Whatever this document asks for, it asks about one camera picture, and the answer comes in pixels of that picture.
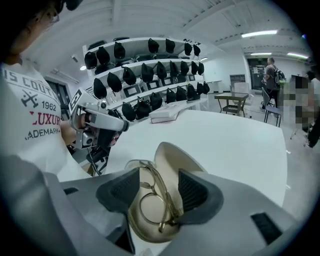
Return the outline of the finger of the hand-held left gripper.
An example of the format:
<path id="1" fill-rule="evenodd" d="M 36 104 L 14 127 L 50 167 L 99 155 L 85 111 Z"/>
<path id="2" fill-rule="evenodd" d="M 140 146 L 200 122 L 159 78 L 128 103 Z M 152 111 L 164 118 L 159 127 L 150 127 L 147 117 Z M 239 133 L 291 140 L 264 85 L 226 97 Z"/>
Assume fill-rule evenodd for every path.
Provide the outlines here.
<path id="1" fill-rule="evenodd" d="M 117 131 L 100 128 L 97 134 L 96 145 L 103 150 L 111 147 L 111 142 L 115 138 Z"/>
<path id="2" fill-rule="evenodd" d="M 91 127 L 116 132 L 126 132 L 129 129 L 129 122 L 121 118 L 92 109 L 87 109 L 86 113 L 89 114 L 89 122 L 86 123 Z"/>

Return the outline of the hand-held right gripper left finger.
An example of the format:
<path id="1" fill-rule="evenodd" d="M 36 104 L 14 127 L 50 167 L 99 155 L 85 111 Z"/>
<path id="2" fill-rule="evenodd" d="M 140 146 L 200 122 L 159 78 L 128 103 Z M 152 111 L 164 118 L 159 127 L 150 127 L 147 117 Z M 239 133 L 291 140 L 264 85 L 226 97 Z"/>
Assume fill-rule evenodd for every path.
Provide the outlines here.
<path id="1" fill-rule="evenodd" d="M 71 204 L 100 235 L 135 254 L 129 208 L 140 189 L 137 167 L 97 177 L 62 182 Z"/>

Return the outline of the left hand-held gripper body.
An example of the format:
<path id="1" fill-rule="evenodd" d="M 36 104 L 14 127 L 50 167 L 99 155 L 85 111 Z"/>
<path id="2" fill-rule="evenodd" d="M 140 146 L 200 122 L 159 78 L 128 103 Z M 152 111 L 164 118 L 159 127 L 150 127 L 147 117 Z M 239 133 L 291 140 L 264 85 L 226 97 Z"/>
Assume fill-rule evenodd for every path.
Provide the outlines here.
<path id="1" fill-rule="evenodd" d="M 69 103 L 70 126 L 75 129 L 76 139 L 72 145 L 77 149 L 88 149 L 98 144 L 99 130 L 103 127 L 97 123 L 107 116 L 107 110 L 102 108 L 102 101 L 89 94 L 83 88 L 76 91 Z M 81 115 L 88 115 L 89 121 L 81 127 Z"/>

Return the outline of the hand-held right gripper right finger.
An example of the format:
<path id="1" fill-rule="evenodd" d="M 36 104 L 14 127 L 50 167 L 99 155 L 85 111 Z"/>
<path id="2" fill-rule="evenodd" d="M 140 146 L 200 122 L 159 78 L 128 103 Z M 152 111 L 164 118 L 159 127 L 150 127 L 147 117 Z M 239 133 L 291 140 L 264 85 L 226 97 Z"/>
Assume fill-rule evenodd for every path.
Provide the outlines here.
<path id="1" fill-rule="evenodd" d="M 183 215 L 159 256 L 273 256 L 298 226 L 255 188 L 205 172 L 178 172 Z"/>

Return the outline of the wire-frame eyeglasses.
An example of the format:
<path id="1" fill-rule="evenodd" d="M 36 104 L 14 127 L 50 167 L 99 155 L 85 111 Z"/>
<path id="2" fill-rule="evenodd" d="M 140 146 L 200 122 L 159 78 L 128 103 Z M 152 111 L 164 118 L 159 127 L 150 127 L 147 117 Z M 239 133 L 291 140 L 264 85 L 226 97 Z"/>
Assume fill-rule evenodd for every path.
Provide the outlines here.
<path id="1" fill-rule="evenodd" d="M 137 168 L 139 174 L 139 190 L 128 212 L 133 223 L 139 228 L 147 225 L 160 234 L 174 227 L 184 213 L 177 179 L 162 174 L 147 160 L 131 160 L 125 168 Z"/>

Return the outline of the beige glasses case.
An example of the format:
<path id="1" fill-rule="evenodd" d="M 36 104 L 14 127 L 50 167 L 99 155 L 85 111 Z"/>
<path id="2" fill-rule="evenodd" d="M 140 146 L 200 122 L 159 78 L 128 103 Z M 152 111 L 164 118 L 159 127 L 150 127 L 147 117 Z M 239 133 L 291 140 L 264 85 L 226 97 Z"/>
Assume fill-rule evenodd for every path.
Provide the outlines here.
<path id="1" fill-rule="evenodd" d="M 167 174 L 173 176 L 177 180 L 177 187 L 179 184 L 179 169 L 184 169 L 190 173 L 204 172 L 204 168 L 188 153 L 183 151 L 176 145 L 168 142 L 162 142 L 158 146 L 154 160 L 150 161 L 156 165 L 161 174 Z M 171 241 L 174 236 L 179 232 L 179 225 L 169 227 L 164 233 L 158 233 L 154 228 L 143 225 L 138 227 L 137 224 L 133 223 L 130 214 L 128 213 L 129 225 L 134 233 L 143 241 L 160 244 Z"/>

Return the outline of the person's left forearm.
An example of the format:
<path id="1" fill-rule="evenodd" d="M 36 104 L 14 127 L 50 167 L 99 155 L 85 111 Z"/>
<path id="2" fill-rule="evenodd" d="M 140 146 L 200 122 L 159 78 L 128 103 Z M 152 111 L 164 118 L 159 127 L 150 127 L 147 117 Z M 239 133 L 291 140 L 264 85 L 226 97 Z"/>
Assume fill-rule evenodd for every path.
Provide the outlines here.
<path id="1" fill-rule="evenodd" d="M 77 132 L 74 128 L 72 128 L 68 120 L 60 122 L 60 131 L 66 146 L 71 145 L 76 140 Z"/>

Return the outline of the person's left hand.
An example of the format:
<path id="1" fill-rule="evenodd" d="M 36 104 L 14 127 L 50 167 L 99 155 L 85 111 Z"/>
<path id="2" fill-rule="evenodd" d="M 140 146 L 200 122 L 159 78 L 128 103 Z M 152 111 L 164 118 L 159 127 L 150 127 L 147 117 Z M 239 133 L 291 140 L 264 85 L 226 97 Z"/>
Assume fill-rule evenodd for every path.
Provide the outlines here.
<path id="1" fill-rule="evenodd" d="M 86 127 L 85 116 L 86 114 L 83 113 L 76 117 L 75 126 L 77 130 L 84 129 Z"/>

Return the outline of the person's white printed shirt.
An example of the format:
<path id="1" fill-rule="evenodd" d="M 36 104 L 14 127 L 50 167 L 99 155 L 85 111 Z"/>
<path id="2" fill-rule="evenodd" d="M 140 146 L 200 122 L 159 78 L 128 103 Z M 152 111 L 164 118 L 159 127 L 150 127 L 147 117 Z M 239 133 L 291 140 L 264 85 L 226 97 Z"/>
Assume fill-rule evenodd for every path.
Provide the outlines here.
<path id="1" fill-rule="evenodd" d="M 43 76 L 24 61 L 1 66 L 0 154 L 15 155 L 61 182 L 85 179 L 61 135 L 61 105 Z"/>

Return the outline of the grey cover book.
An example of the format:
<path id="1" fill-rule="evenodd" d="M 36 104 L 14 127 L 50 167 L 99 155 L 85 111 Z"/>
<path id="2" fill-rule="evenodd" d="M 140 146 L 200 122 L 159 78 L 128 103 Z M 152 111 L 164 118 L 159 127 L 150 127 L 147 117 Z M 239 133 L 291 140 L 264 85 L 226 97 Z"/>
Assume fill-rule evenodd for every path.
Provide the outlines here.
<path id="1" fill-rule="evenodd" d="M 152 111 L 149 114 L 149 117 L 151 119 L 169 118 L 183 110 L 183 107 L 183 105 L 166 105 L 157 110 Z"/>

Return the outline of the row of black bags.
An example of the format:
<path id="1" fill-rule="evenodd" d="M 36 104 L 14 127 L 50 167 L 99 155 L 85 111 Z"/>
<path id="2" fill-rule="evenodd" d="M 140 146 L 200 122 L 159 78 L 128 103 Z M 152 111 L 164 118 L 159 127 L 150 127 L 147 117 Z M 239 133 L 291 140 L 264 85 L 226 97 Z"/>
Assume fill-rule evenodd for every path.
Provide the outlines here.
<path id="1" fill-rule="evenodd" d="M 169 38 L 98 41 L 83 50 L 89 93 L 101 109 L 128 121 L 166 104 L 198 101 L 210 91 L 200 53 L 197 44 Z"/>

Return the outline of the white shelving rack with bags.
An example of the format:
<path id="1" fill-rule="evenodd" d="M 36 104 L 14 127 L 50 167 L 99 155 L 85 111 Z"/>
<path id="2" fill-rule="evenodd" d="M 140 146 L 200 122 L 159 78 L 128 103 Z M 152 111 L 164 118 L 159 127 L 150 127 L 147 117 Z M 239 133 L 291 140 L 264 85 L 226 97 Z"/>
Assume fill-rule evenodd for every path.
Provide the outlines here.
<path id="1" fill-rule="evenodd" d="M 92 82 L 101 82 L 107 91 L 104 100 L 110 110 L 121 110 L 123 103 L 135 104 L 138 98 L 145 99 L 152 94 L 163 95 L 177 87 L 186 89 L 205 82 L 204 64 L 197 54 L 198 45 L 191 49 L 186 41 L 160 37 L 138 37 L 116 40 L 110 43 L 97 42 L 83 46 L 85 67 Z M 145 83 L 154 75 L 163 80 L 168 75 L 177 77 L 188 74 L 203 76 L 202 80 L 167 85 L 143 93 L 121 97 L 123 83 L 131 86 L 142 79 Z"/>

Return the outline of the small dark metal table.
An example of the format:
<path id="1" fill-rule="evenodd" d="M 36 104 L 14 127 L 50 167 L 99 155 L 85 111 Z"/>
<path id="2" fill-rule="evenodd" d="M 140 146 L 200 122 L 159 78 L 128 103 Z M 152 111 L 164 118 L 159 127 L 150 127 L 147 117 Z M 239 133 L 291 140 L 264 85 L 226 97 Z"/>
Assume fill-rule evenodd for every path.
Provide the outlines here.
<path id="1" fill-rule="evenodd" d="M 217 94 L 214 96 L 216 100 L 218 100 L 218 104 L 220 107 L 220 113 L 225 112 L 232 113 L 236 116 L 241 116 L 241 112 L 243 113 L 243 117 L 246 117 L 244 106 L 246 100 L 251 96 L 249 93 L 241 93 L 241 92 L 224 92 L 221 94 Z M 222 107 L 221 100 L 226 101 L 226 106 Z"/>

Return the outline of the dark grey chair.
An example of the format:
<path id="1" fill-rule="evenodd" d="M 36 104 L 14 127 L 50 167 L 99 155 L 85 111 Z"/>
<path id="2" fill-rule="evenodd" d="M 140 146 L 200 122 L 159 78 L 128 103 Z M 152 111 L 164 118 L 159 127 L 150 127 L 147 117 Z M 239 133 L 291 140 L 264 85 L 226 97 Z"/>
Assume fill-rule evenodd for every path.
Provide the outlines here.
<path id="1" fill-rule="evenodd" d="M 275 107 L 274 105 L 270 104 L 270 97 L 262 87 L 262 97 L 263 97 L 263 105 L 264 105 L 264 123 L 268 122 L 268 118 L 270 114 L 274 114 L 276 117 L 276 127 L 281 126 L 282 121 L 282 112 L 279 108 Z"/>

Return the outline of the dark double door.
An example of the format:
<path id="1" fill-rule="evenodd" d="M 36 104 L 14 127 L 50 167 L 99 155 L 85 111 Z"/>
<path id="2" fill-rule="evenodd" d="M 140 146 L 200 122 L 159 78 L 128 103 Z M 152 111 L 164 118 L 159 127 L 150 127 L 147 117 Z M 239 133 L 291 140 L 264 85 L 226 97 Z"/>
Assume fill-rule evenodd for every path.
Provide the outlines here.
<path id="1" fill-rule="evenodd" d="M 247 62 L 250 72 L 251 87 L 253 90 L 261 91 L 262 88 L 266 87 L 263 80 L 268 65 L 267 58 L 249 58 Z"/>

